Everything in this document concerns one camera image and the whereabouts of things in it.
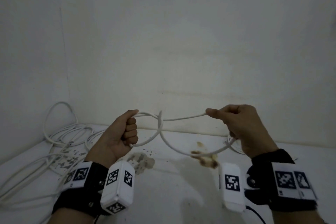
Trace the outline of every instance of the white wall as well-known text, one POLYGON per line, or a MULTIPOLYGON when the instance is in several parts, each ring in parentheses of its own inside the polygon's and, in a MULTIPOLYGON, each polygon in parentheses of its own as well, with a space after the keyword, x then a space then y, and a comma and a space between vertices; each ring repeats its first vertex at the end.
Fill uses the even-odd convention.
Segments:
MULTIPOLYGON (((336 146, 336 0, 61 0, 81 121, 255 105, 276 141, 336 146)), ((142 128, 155 128, 139 119, 142 128)), ((203 117, 166 130, 225 135, 203 117)))
MULTIPOLYGON (((60 0, 1 0, 0 162, 43 139, 46 110, 69 100, 60 0)), ((60 107, 50 131, 69 122, 60 107)))

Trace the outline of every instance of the black wire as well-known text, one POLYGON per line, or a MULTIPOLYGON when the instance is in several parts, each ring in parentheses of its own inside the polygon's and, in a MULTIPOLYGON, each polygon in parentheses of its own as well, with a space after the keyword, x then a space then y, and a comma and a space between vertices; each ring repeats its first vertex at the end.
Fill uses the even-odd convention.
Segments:
POLYGON ((94 223, 93 224, 96 224, 97 223, 97 220, 99 218, 100 215, 97 216, 97 218, 95 219, 94 223))
POLYGON ((264 224, 266 224, 266 222, 263 220, 263 218, 259 215, 259 213, 257 213, 257 211, 256 210, 254 210, 254 209, 252 209, 250 206, 246 206, 246 209, 247 210, 251 210, 252 212, 254 212, 258 217, 259 217, 259 219, 261 219, 261 221, 264 223, 264 224))

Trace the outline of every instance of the wrist-mounted device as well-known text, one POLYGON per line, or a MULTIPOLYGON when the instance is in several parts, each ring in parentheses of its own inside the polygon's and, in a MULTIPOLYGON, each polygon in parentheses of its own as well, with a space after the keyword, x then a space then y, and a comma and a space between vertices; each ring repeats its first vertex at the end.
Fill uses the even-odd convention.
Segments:
POLYGON ((256 205, 280 212, 317 208, 317 197, 307 175, 283 149, 252 158, 245 196, 256 205))
POLYGON ((113 215, 127 209, 133 202, 134 168, 119 161, 109 169, 95 163, 79 163, 66 177, 62 193, 52 213, 70 208, 98 215, 113 215))

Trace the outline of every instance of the white floor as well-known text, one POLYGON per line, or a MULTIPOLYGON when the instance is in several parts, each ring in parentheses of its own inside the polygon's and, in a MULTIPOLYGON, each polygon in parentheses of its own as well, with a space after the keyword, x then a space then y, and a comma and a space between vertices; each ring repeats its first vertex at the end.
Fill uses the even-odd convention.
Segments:
MULTIPOLYGON (((106 126, 92 126, 95 131, 106 126)), ((154 133, 153 130, 139 130, 139 140, 144 141, 154 133)), ((216 150, 223 146, 223 138, 187 133, 165 132, 167 139, 181 150, 216 150), (200 148, 197 142, 205 147, 200 148)), ((287 150, 297 164, 309 174, 309 178, 319 197, 319 212, 326 222, 336 219, 336 149, 279 144, 287 150)), ((42 142, 14 159, 0 166, 0 184, 6 178, 40 156, 48 153, 49 144, 42 142)), ((233 215, 221 208, 218 193, 218 170, 202 167, 199 161, 180 155, 168 148, 158 136, 154 141, 143 147, 134 148, 125 159, 134 153, 144 153, 148 163, 155 163, 153 168, 142 165, 135 177, 134 202, 131 207, 117 216, 101 217, 98 223, 261 223, 252 212, 242 217, 233 215)), ((236 163, 246 172, 250 160, 231 150, 218 155, 219 162, 236 163)), ((24 199, 50 194, 56 188, 59 176, 48 170, 38 179, 29 184, 12 200, 24 199)), ((272 224, 271 212, 266 206, 256 206, 246 200, 246 204, 257 210, 267 224, 272 224)), ((0 209, 2 223, 37 223, 52 209, 50 198, 41 199, 20 206, 21 209, 0 209)))

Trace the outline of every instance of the black wrist strap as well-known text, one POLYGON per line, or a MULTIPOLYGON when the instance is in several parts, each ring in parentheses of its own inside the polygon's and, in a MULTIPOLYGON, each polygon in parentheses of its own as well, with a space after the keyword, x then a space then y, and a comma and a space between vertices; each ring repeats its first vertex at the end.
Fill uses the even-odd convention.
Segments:
POLYGON ((59 208, 70 208, 87 213, 96 218, 98 215, 110 215, 100 205, 108 168, 98 163, 79 163, 65 179, 65 190, 57 199, 52 213, 59 208))
POLYGON ((305 200, 283 197, 277 186, 274 167, 272 163, 294 164, 290 155, 283 149, 261 154, 252 158, 253 166, 247 174, 254 181, 255 190, 246 190, 245 196, 257 205, 269 205, 271 210, 280 212, 295 212, 315 210, 315 200, 305 200))

